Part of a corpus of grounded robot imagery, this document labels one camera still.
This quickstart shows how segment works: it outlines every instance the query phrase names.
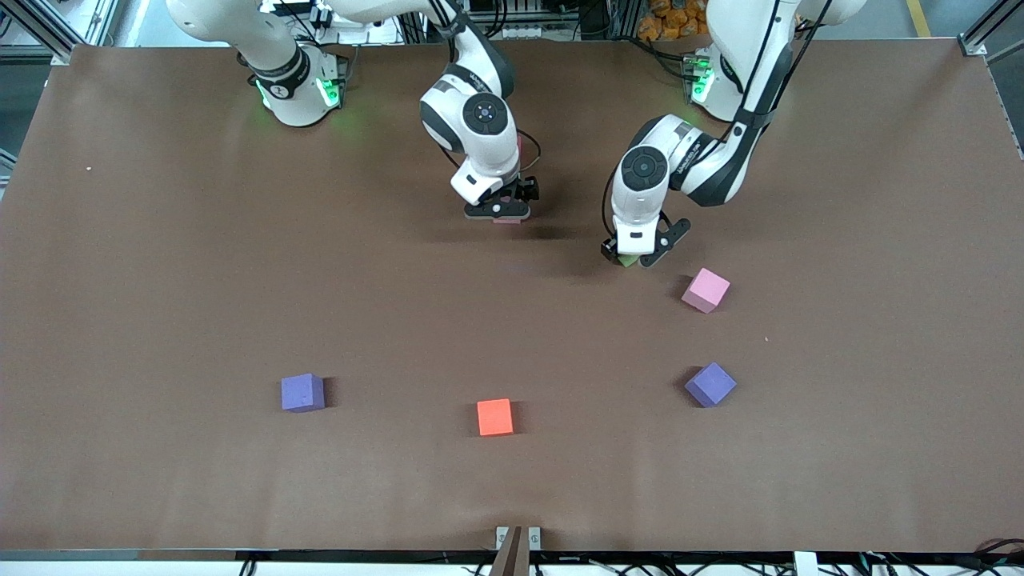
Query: brown tabletop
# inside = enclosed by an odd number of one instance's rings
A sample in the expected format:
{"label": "brown tabletop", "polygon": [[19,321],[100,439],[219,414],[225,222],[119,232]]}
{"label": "brown tabletop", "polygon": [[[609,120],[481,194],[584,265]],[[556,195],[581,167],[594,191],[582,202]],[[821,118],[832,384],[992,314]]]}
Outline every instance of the brown tabletop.
{"label": "brown tabletop", "polygon": [[[80,47],[0,206],[0,546],[967,550],[1024,532],[1024,168],[953,40],[816,42],[727,206],[650,270],[605,179],[679,87],[506,43],[521,227],[418,119],[442,46],[361,51],[281,125],[217,49]],[[526,147],[524,156],[530,155]],[[679,301],[707,266],[718,312]],[[681,379],[737,380],[697,408]],[[283,412],[279,379],[329,378]],[[519,434],[477,438],[511,398]]]}

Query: yellow tape line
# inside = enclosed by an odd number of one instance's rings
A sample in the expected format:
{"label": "yellow tape line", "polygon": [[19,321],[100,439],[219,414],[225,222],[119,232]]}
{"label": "yellow tape line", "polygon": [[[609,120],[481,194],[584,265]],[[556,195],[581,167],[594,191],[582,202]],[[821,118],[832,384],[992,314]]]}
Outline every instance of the yellow tape line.
{"label": "yellow tape line", "polygon": [[921,0],[906,0],[906,7],[910,10],[910,19],[913,20],[913,29],[918,32],[918,38],[930,38],[932,31],[928,28],[928,20],[925,19],[925,10],[921,8]]}

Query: blue cube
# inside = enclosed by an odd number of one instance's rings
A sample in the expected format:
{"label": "blue cube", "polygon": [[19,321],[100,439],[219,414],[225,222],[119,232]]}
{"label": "blue cube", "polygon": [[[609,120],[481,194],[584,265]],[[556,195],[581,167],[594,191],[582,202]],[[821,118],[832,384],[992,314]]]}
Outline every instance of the blue cube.
{"label": "blue cube", "polygon": [[736,381],[717,362],[712,362],[696,376],[686,382],[686,389],[705,408],[718,406],[722,399],[736,386]]}
{"label": "blue cube", "polygon": [[281,407],[295,413],[324,408],[324,380],[313,374],[289,376],[283,379]]}

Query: pink cube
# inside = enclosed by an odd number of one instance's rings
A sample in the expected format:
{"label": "pink cube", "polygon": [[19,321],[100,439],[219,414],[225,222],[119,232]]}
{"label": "pink cube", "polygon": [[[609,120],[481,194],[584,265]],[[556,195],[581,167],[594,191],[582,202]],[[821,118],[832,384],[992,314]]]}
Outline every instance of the pink cube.
{"label": "pink cube", "polygon": [[693,282],[683,294],[683,301],[708,314],[722,301],[722,296],[729,289],[729,281],[714,272],[702,268]]}

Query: orange foam block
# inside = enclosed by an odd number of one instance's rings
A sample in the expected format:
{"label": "orange foam block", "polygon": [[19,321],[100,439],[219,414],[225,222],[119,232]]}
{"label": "orange foam block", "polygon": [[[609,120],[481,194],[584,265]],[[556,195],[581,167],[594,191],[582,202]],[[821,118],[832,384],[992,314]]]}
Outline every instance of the orange foam block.
{"label": "orange foam block", "polygon": [[480,436],[512,434],[512,402],[507,398],[477,402],[476,416]]}

